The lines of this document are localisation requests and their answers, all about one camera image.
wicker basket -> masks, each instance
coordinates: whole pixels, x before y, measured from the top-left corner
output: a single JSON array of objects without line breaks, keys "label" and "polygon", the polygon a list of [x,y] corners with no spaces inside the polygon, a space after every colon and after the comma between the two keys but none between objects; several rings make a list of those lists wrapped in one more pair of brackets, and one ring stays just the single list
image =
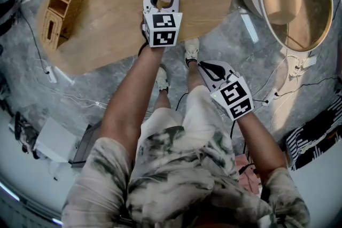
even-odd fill
[{"label": "wicker basket", "polygon": [[42,28],[42,41],[54,50],[67,41],[82,0],[49,0]]}]

marble floor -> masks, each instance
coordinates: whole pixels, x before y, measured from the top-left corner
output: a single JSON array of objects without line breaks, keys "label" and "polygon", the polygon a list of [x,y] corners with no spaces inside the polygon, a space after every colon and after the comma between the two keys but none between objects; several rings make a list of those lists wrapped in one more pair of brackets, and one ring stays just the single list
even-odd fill
[{"label": "marble floor", "polygon": [[[21,9],[29,23],[35,28],[38,7],[42,0],[28,0]],[[333,0],[334,10],[338,0]],[[245,76],[252,94],[259,91],[280,65],[286,55],[268,30],[266,23],[247,11],[258,34],[259,41],[253,42],[244,24],[241,14],[244,10],[242,0],[232,0],[229,14],[223,22],[210,33],[200,37],[199,59],[216,59],[227,61],[235,70]],[[337,42],[341,30],[342,6],[336,13],[330,31],[320,47],[312,55],[319,56],[317,64],[303,76],[290,80],[288,72],[296,59],[288,58],[273,73],[268,84],[255,96],[263,100],[272,87],[288,92],[302,83],[317,83],[321,79],[334,76],[337,61]],[[9,83],[11,96],[9,104],[14,111],[20,111],[28,121],[40,130],[45,120],[52,116],[71,133],[81,137],[88,124],[101,120],[104,108],[94,105],[96,101],[107,103],[116,90],[137,56],[127,58],[114,64],[102,67],[91,73],[71,77],[72,83],[56,73],[58,83],[49,83],[40,68],[38,53],[30,30],[23,19],[0,37],[4,52],[0,57],[0,72]],[[42,58],[49,64],[42,47]],[[183,61],[182,44],[168,49],[162,62],[172,72],[170,76],[169,98],[173,108],[186,92],[186,67]],[[255,102],[256,115],[270,129],[276,140],[302,123],[312,119],[324,110],[334,98],[335,81],[327,80],[320,85],[303,87],[281,97],[267,107]],[[149,111],[158,95],[154,87]],[[185,99],[180,103],[180,111],[185,111]],[[222,116],[228,127],[232,122]],[[243,149],[243,138],[238,126],[233,131],[233,145],[236,153]]]}]

white sneaker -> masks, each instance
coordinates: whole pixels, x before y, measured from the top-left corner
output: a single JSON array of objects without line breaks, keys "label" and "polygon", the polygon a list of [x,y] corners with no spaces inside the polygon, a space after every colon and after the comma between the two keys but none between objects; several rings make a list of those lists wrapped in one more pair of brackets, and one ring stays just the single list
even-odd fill
[{"label": "white sneaker", "polygon": [[189,66],[190,61],[195,61],[197,63],[197,56],[199,50],[199,39],[195,38],[192,40],[187,40],[185,45],[185,63]]},{"label": "white sneaker", "polygon": [[166,90],[167,92],[169,92],[169,83],[167,82],[167,74],[166,74],[166,71],[162,67],[159,67],[158,69],[156,83],[158,85],[159,91]]}]

floor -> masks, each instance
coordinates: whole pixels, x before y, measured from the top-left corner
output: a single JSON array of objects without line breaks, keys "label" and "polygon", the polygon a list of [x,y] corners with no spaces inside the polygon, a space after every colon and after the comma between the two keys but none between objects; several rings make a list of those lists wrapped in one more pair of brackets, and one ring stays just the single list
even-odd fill
[{"label": "floor", "polygon": [[[334,10],[338,0],[334,1]],[[42,0],[29,0],[21,9],[29,23],[35,29],[36,16]],[[230,12],[224,21],[207,35],[200,37],[199,60],[217,59],[227,61],[235,70],[244,75],[252,94],[259,91],[285,57],[285,50],[276,42],[265,22],[251,12],[251,21],[256,29],[259,41],[253,43],[241,13],[245,12],[242,0],[232,0]],[[331,29],[318,49],[312,55],[319,55],[317,64],[298,79],[301,83],[317,83],[321,79],[333,76],[337,60],[337,41],[341,29],[342,7],[339,7]],[[57,73],[58,83],[49,83],[40,69],[38,53],[34,46],[30,30],[23,19],[0,37],[4,53],[0,57],[0,72],[5,74],[11,89],[9,104],[15,111],[20,111],[37,129],[41,129],[45,120],[52,116],[71,133],[81,137],[88,124],[101,120],[104,109],[94,105],[96,101],[107,103],[137,56],[97,69],[91,73],[71,77],[73,84]],[[40,45],[42,58],[48,61]],[[186,92],[186,67],[183,61],[182,45],[169,48],[162,62],[170,75],[169,98],[172,108]],[[271,80],[256,96],[263,100],[272,87],[281,86],[282,92],[296,89],[296,79],[287,77],[293,62],[288,58],[273,73]],[[263,124],[270,129],[276,140],[291,129],[300,126],[324,110],[334,97],[335,81],[327,80],[320,85],[303,87],[291,97],[281,97],[267,107],[255,102],[255,113]],[[153,89],[149,111],[158,95]],[[180,111],[185,111],[185,99],[180,103]],[[222,116],[231,128],[229,118]],[[236,153],[243,149],[243,138],[238,126],[233,131],[233,145]]]}]

oval wooden table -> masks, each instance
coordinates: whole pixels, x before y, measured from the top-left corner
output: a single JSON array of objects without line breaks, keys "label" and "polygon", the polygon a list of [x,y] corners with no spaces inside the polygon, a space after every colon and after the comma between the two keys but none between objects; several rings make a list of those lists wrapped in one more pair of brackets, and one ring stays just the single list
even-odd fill
[{"label": "oval wooden table", "polygon": [[[210,32],[227,15],[231,0],[181,0],[183,19],[178,41]],[[40,33],[46,9],[38,12]],[[57,50],[43,44],[52,63],[79,75],[138,53],[143,0],[83,0],[70,39]]]}]

